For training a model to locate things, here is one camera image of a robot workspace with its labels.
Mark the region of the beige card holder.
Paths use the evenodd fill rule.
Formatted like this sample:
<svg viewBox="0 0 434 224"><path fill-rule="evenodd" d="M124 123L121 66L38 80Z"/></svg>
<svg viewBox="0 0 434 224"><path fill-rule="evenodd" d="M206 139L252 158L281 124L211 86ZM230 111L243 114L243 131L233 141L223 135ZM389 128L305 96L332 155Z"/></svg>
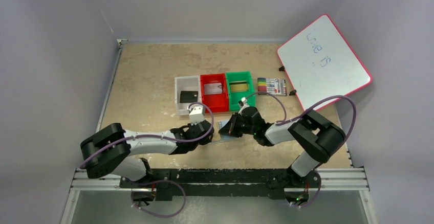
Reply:
<svg viewBox="0 0 434 224"><path fill-rule="evenodd" d="M214 133L213 133L213 136L212 136L212 140L207 145L213 145L213 144L227 142L227 141L235 139L235 137L231 137L231 136L228 136L228 135L221 135L219 133L219 130L221 128L223 128L228 122L229 122L228 119L227 120L221 120L221 121L215 121L214 127L213 127L214 128Z"/></svg>

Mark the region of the red plastic bin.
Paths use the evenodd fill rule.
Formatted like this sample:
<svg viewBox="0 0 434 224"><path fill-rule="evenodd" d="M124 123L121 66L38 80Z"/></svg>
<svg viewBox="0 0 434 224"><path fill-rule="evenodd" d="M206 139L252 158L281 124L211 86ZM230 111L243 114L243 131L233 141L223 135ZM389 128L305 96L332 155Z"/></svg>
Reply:
<svg viewBox="0 0 434 224"><path fill-rule="evenodd" d="M213 113L229 111L229 97L225 73L200 75L202 102L207 105ZM207 83L221 83L222 94L204 95L203 86Z"/></svg>

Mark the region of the green plastic bin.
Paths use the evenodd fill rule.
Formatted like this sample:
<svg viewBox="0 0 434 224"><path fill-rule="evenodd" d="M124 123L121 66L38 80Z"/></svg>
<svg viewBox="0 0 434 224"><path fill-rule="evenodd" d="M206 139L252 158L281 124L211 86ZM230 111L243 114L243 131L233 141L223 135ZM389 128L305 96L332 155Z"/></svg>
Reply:
<svg viewBox="0 0 434 224"><path fill-rule="evenodd" d="M226 82L227 82L227 88L228 88L228 97L229 97L229 110L230 111L238 111L239 105L238 102L241 100L242 97L247 97L248 95L254 93L254 83L252 81L252 76L249 71L244 72L227 72L226 75ZM239 93L232 93L229 88L230 82L235 81L247 81L248 83L248 91L246 92L239 92Z"/></svg>

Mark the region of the gold credit card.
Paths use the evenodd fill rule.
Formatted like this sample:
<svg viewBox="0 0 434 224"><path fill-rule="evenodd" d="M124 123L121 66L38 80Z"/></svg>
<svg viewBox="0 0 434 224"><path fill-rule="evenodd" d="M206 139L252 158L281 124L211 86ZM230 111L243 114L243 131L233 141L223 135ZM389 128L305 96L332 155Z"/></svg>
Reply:
<svg viewBox="0 0 434 224"><path fill-rule="evenodd" d="M230 82L229 88L232 93L246 92L249 89L247 81Z"/></svg>

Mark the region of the marker pen pack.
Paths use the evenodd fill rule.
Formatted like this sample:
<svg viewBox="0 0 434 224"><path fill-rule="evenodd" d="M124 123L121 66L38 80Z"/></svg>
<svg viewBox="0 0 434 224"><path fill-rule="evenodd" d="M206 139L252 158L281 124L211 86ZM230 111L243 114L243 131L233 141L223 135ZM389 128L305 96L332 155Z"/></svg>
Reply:
<svg viewBox="0 0 434 224"><path fill-rule="evenodd" d="M259 92L267 92L278 96L287 95L287 82L285 79L258 77L257 84Z"/></svg>

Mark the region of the white plastic bin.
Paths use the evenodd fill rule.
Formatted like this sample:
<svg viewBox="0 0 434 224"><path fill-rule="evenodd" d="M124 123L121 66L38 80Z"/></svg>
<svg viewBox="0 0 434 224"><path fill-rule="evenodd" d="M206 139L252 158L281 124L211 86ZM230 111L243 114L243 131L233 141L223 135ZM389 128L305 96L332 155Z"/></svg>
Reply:
<svg viewBox="0 0 434 224"><path fill-rule="evenodd" d="M177 115L189 114L188 106L193 102L202 102L200 76L175 77L175 105Z"/></svg>

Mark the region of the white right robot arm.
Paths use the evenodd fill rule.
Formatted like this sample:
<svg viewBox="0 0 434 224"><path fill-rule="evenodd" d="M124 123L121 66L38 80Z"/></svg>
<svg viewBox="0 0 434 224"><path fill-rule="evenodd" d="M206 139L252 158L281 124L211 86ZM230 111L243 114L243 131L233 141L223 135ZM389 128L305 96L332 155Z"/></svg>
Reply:
<svg viewBox="0 0 434 224"><path fill-rule="evenodd" d="M287 169L288 182L295 187L305 183L308 174L326 163L346 139L340 127L314 110L295 122L278 125L266 122L253 106L234 113L219 129L219 134L235 138L252 135L260 145L267 147L296 140L303 152Z"/></svg>

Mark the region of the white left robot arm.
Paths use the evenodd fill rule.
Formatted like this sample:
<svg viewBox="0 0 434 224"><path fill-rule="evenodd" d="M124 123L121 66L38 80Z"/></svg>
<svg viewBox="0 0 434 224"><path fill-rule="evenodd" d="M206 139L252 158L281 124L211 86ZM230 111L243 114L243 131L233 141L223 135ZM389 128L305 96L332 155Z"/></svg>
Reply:
<svg viewBox="0 0 434 224"><path fill-rule="evenodd" d="M199 145L212 141L213 122L203 120L158 133L134 132L112 123L80 143L88 178L115 174L132 180L141 188L153 180L147 160L136 159L139 154L186 154Z"/></svg>

